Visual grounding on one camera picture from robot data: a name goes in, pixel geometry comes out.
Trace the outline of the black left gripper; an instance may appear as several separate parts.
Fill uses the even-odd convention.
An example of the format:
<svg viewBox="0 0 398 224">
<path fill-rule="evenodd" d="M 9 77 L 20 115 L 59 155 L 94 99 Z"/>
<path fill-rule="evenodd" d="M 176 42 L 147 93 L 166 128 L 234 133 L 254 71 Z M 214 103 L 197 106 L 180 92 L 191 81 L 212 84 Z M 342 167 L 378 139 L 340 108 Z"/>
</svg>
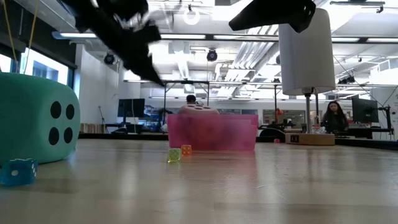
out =
<svg viewBox="0 0 398 224">
<path fill-rule="evenodd" d="M 160 40 L 158 27 L 152 22 L 140 22 L 124 27 L 122 20 L 143 16 L 149 10 L 147 1 L 98 1 L 95 8 L 93 32 L 124 62 L 124 68 L 143 80 L 164 86 L 152 63 L 149 44 Z"/>
</svg>

